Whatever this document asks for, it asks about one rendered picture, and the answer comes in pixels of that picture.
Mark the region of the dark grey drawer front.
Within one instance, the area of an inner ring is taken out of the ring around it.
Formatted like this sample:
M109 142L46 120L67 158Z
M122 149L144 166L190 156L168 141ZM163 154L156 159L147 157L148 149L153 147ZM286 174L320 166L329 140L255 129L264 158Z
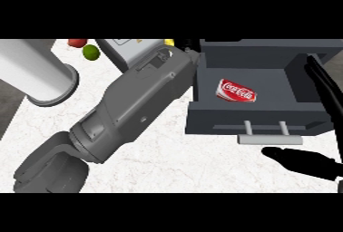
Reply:
M193 102L188 110L188 134L237 135L249 145L302 145L304 136L335 129L320 103Z

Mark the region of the green lime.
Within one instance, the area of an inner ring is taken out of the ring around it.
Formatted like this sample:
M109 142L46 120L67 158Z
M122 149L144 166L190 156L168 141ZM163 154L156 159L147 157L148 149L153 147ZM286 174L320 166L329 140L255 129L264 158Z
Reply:
M101 52L95 45L88 44L83 47L83 56L89 61L95 61L100 58Z

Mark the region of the red fruit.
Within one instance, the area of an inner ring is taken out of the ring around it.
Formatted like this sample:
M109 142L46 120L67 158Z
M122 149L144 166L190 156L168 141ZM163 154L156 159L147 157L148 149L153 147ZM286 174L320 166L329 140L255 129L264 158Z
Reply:
M76 48L82 48L88 43L86 39L70 39L69 40L69 45Z

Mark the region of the red soda can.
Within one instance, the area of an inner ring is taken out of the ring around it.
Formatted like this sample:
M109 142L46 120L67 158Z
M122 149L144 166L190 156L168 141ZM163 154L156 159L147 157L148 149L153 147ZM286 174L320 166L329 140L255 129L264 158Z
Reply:
M258 93L242 84L222 79L216 90L216 96L230 102L255 102Z

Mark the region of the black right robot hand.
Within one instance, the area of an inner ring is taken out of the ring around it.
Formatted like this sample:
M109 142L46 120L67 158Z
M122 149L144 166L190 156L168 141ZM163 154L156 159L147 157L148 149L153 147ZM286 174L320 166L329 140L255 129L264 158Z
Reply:
M305 150L264 147L262 153L287 170L335 181L338 177L343 178L343 91L341 91L333 78L313 55L308 57L305 69L316 83L324 109L332 116L342 162L338 163L335 159L330 159L321 153ZM343 193L343 179L338 184L338 192Z

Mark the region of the white cylindrical container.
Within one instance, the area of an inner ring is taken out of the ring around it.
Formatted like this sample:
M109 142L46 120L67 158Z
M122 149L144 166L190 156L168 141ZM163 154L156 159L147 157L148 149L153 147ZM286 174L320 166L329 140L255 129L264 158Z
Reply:
M79 88L79 71L51 51L54 44L55 39L0 39L0 79L41 107L63 103Z

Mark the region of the dark grey open drawer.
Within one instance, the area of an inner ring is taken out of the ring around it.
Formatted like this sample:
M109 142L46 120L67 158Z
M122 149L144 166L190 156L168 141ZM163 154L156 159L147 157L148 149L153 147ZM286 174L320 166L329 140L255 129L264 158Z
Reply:
M321 111L323 103L305 65L308 55L301 53L279 68L211 68L202 58L193 101L203 108L256 111ZM258 93L256 102L228 102L216 96L221 80L227 79Z

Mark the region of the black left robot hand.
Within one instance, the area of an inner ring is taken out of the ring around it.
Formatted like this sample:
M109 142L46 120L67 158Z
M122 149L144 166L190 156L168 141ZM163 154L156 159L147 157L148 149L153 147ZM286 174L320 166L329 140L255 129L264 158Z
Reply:
M188 53L190 51L202 52L200 40L199 39L177 39L175 46Z

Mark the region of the pale grey box appliance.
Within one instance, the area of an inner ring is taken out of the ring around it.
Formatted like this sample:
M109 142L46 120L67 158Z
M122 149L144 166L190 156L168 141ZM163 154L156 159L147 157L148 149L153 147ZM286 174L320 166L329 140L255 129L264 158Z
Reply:
M125 73L146 54L165 45L163 39L97 39L101 51Z

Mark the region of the dark grey cabinet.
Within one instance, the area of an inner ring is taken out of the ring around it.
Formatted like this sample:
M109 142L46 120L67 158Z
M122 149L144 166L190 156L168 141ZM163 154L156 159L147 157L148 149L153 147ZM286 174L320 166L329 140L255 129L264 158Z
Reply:
M321 63L327 63L342 50L339 39L202 41L203 57L211 68L279 68L301 53L317 55Z

